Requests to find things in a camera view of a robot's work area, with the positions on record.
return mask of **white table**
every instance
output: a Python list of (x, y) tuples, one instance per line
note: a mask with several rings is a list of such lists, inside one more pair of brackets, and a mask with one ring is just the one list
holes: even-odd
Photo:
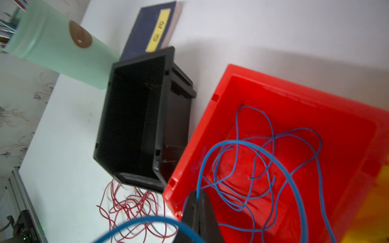
[[(92, 0), (82, 26), (121, 52), (141, 6)], [(171, 45), (193, 80), (190, 134), (227, 64), (389, 109), (389, 2), (193, 0)], [(107, 230), (97, 207), (111, 177), (93, 160), (105, 90), (58, 79), (20, 174), (50, 243), (91, 242)]]

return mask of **red wire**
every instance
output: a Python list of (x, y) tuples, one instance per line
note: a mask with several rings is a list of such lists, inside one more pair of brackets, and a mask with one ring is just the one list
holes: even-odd
[[(115, 187), (114, 180), (109, 182), (108, 185), (104, 189), (104, 193), (103, 193), (103, 197), (101, 199), (100, 205), (97, 205), (101, 216), (108, 220), (110, 231), (117, 226), (116, 220), (117, 220), (117, 217), (120, 213), (124, 213), (128, 220), (136, 219), (136, 218), (140, 218), (140, 217), (144, 217), (144, 216), (158, 215), (157, 200), (156, 200), (156, 197), (154, 196), (153, 192), (146, 191), (145, 193), (142, 193), (140, 191), (140, 189), (134, 187), (134, 189), (136, 191), (135, 194), (129, 195), (124, 200), (119, 201), (116, 198), (116, 195), (117, 195), (118, 191), (120, 190), (120, 188), (123, 188), (122, 184), (118, 184)], [(110, 201), (112, 201), (112, 207), (108, 210), (105, 210), (102, 207), (106, 193), (107, 193), (108, 199)], [(163, 202), (163, 216), (164, 217), (166, 216), (165, 202)], [(139, 234), (141, 234), (142, 232), (145, 232), (143, 243), (145, 243), (145, 241), (146, 241), (147, 232), (151, 233), (152, 235), (154, 235), (157, 238), (162, 239), (162, 243), (164, 243), (165, 239), (170, 238), (177, 233), (178, 229), (176, 226), (174, 226), (174, 229), (175, 230), (174, 230), (173, 234), (167, 235), (167, 224), (165, 224), (165, 233), (162, 234), (154, 228), (152, 223), (151, 224), (143, 223), (143, 224), (139, 224), (139, 225), (135, 226), (131, 230), (129, 228), (127, 228), (128, 232), (125, 232), (125, 233), (120, 232), (121, 238), (119, 240), (117, 240), (114, 236), (111, 237), (111, 243), (112, 243), (113, 239), (115, 239), (115, 241), (117, 243), (125, 243), (123, 240), (133, 239), (133, 238), (137, 237)]]

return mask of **blue cable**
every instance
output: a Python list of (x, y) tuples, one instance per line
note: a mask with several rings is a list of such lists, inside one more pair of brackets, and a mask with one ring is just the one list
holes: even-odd
[[(263, 114), (266, 117), (266, 119), (268, 120), (268, 123), (270, 125), (270, 129), (272, 131), (272, 135), (271, 136), (253, 136), (253, 137), (239, 139), (238, 114), (239, 114), (239, 112), (243, 108), (253, 109), (253, 110), (256, 110), (256, 111), (260, 112), (261, 114)], [(300, 214), (300, 218), (301, 218), (301, 242), (302, 243), (306, 243), (308, 241), (308, 223), (307, 223), (307, 217), (306, 217), (306, 213), (305, 213), (305, 207), (304, 207), (304, 204), (302, 202), (302, 198), (301, 198), (300, 192), (299, 192), (299, 190), (298, 190), (298, 188), (297, 188), (297, 186), (296, 186), (296, 184), (295, 184), (295, 182), (294, 182), (294, 180), (293, 180), (293, 178), (291, 176), (297, 170), (299, 170), (300, 168), (302, 168), (303, 166), (305, 166), (306, 164), (308, 164), (312, 160), (316, 160), (316, 166), (317, 166), (317, 171), (318, 171), (318, 176), (319, 176), (319, 200), (320, 200), (321, 214), (322, 214), (325, 226), (327, 228), (327, 231), (329, 232), (329, 235), (331, 237), (332, 242), (336, 243), (336, 239), (335, 239), (334, 233), (333, 233), (333, 231), (331, 229), (331, 226), (330, 226), (330, 223), (329, 223), (328, 217), (326, 215), (326, 211), (325, 211), (324, 195), (323, 195), (323, 184), (322, 184), (322, 174), (321, 174), (321, 168), (320, 168), (320, 163), (319, 163), (319, 158), (318, 158), (318, 154), (320, 153), (321, 148), (322, 148), (322, 140), (321, 140), (321, 137), (319, 136), (319, 134), (317, 132), (315, 132), (314, 130), (310, 129), (310, 128), (296, 128), (296, 129), (291, 129), (291, 130), (288, 130), (288, 131), (284, 131), (284, 132), (281, 132), (281, 133), (274, 134), (274, 129), (273, 129), (273, 126), (272, 126), (272, 123), (271, 123), (269, 117), (264, 112), (262, 112), (261, 110), (259, 110), (257, 108), (254, 108), (254, 107), (249, 107), (249, 106), (242, 106), (242, 107), (240, 107), (237, 110), (236, 115), (235, 115), (235, 122), (236, 122), (236, 130), (237, 130), (237, 138), (236, 138), (236, 140), (227, 140), (227, 141), (223, 141), (223, 142), (217, 143), (216, 145), (214, 145), (208, 151), (208, 153), (204, 157), (204, 160), (202, 162), (202, 166), (200, 168), (199, 178), (198, 178), (198, 181), (197, 181), (197, 187), (196, 187), (197, 196), (199, 197), (199, 195), (200, 195), (199, 194), (200, 189), (205, 189), (205, 188), (208, 188), (208, 187), (213, 187), (216, 190), (216, 192), (219, 194), (221, 199), (230, 208), (232, 208), (233, 210), (238, 211), (238, 212), (240, 212), (240, 211), (242, 211), (244, 209), (248, 210), (248, 212), (251, 214), (251, 217), (252, 217), (253, 227), (252, 227), (252, 229), (244, 229), (244, 228), (240, 228), (240, 227), (236, 227), (236, 226), (232, 226), (232, 225), (228, 225), (228, 224), (224, 224), (224, 223), (219, 223), (219, 225), (230, 227), (232, 229), (236, 229), (236, 230), (243, 231), (243, 232), (251, 232), (252, 233), (252, 237), (251, 237), (251, 241), (250, 241), (251, 243), (254, 240), (254, 233), (260, 232), (261, 233), (262, 242), (265, 242), (263, 233), (266, 230), (270, 229), (275, 224), (275, 222), (277, 220), (277, 216), (278, 216), (278, 202), (279, 202), (280, 194), (283, 191), (283, 189), (285, 188), (286, 184), (289, 183), (291, 188), (292, 188), (293, 194), (295, 196), (295, 199), (296, 199), (296, 202), (297, 202), (297, 206), (298, 206), (298, 210), (299, 210), (299, 214)], [(318, 148), (317, 151), (312, 147), (312, 145), (310, 145), (303, 138), (301, 138), (301, 137), (299, 137), (297, 135), (291, 134), (291, 132), (295, 132), (295, 131), (299, 131), (299, 130), (311, 131), (318, 137), (318, 139), (319, 139), (319, 148)], [(285, 137), (285, 136), (291, 136), (291, 137), (294, 137), (294, 138), (297, 138), (297, 139), (301, 140), (303, 143), (308, 145), (309, 148), (314, 153), (314, 155), (310, 159), (308, 159), (304, 163), (302, 163), (299, 166), (297, 166), (291, 173), (289, 173), (286, 170), (286, 168), (274, 157), (275, 140), (278, 139), (278, 138), (281, 138), (281, 137)], [(258, 145), (254, 144), (254, 143), (247, 142), (247, 140), (251, 140), (251, 139), (267, 139), (267, 141), (262, 146), (258, 146)], [(264, 149), (264, 147), (266, 147), (269, 143), (272, 143), (272, 153), (271, 154)], [(236, 170), (236, 166), (237, 166), (237, 163), (238, 163), (238, 153), (239, 153), (239, 146), (240, 145), (246, 146), (246, 147), (250, 148), (255, 153), (253, 172), (252, 172), (251, 177), (249, 178), (249, 180), (250, 180), (250, 188), (249, 188), (249, 192), (248, 192), (247, 196), (239, 194), (238, 192), (236, 192), (235, 190), (233, 190), (231, 187), (229, 187), (228, 185), (226, 185), (224, 183), (224, 181), (226, 181), (228, 178), (230, 178), (234, 174), (234, 172)], [(233, 165), (232, 171), (227, 176), (225, 176), (223, 178), (218, 178), (217, 177), (217, 171), (218, 171), (220, 163), (221, 163), (222, 155), (225, 152), (233, 149), (234, 146), (236, 146), (236, 155), (235, 155), (235, 161), (234, 161), (234, 165)], [(204, 172), (205, 164), (208, 161), (210, 155), (212, 154), (212, 152), (214, 150), (216, 150), (219, 147), (220, 147), (220, 153), (216, 156), (216, 158), (214, 159), (213, 164), (212, 164), (212, 172), (214, 173), (214, 176), (213, 176), (214, 183), (211, 183), (207, 178), (205, 178), (203, 176), (203, 172)], [(263, 159), (262, 156), (266, 156), (267, 158), (270, 159), (268, 164), (265, 163), (265, 160)], [(265, 170), (259, 176), (255, 177), (254, 176), (255, 164), (256, 164), (256, 161), (257, 161), (258, 157), (264, 163)], [(274, 182), (275, 182), (275, 176), (273, 177), (273, 180), (270, 181), (270, 174), (269, 174), (269, 167), (270, 167), (270, 165), (272, 163), (275, 163), (280, 168), (280, 170), (282, 171), (282, 173), (286, 177), (286, 180), (285, 180), (284, 184), (282, 185), (282, 187), (280, 188), (280, 190), (279, 190), (279, 192), (278, 192), (278, 194), (276, 196), (275, 203), (273, 201), (273, 189), (272, 189), (272, 187), (274, 185)], [(269, 189), (267, 189), (261, 195), (252, 196), (251, 193), (252, 193), (253, 181), (261, 178), (265, 174), (268, 177)], [(208, 182), (208, 185), (205, 185), (205, 186), (201, 187), (201, 180), (202, 180), (202, 178), (204, 178)], [(219, 188), (219, 184), (221, 184), (224, 187), (226, 187), (227, 189), (229, 189), (236, 196), (241, 197), (242, 200), (240, 200), (238, 197), (236, 197), (236, 196), (234, 196), (234, 195), (232, 195), (230, 193), (223, 192)], [(255, 229), (255, 219), (254, 219), (254, 216), (253, 216), (251, 210), (247, 207), (247, 204), (248, 204), (250, 199), (261, 198), (261, 197), (267, 195), (268, 193), (271, 194), (270, 196), (271, 196), (271, 200), (272, 200), (272, 208), (271, 208), (270, 215), (267, 218), (266, 222), (264, 223), (262, 229)], [(239, 202), (240, 204), (232, 202), (231, 199), (234, 199), (235, 201)], [(273, 219), (272, 223), (270, 223), (268, 225), (268, 223), (269, 223), (271, 217), (273, 216), (273, 214), (274, 214), (274, 219)]]
[(171, 224), (171, 225), (176, 225), (179, 230), (181, 230), (184, 234), (186, 234), (194, 242), (196, 242), (196, 243), (206, 243), (197, 233), (195, 233), (185, 223), (176, 221), (174, 219), (161, 217), (161, 216), (147, 216), (147, 217), (142, 217), (142, 218), (137, 218), (137, 219), (133, 219), (133, 220), (127, 221), (127, 222), (125, 222), (125, 223), (123, 223), (123, 224), (113, 228), (111, 231), (109, 231), (107, 234), (105, 234), (102, 237), (100, 237), (94, 243), (103, 243), (104, 241), (108, 240), (109, 238), (114, 236), (116, 233), (118, 233), (122, 229), (125, 229), (127, 227), (133, 226), (135, 224), (152, 223), (152, 222), (160, 222), (160, 223), (167, 223), (167, 224)]

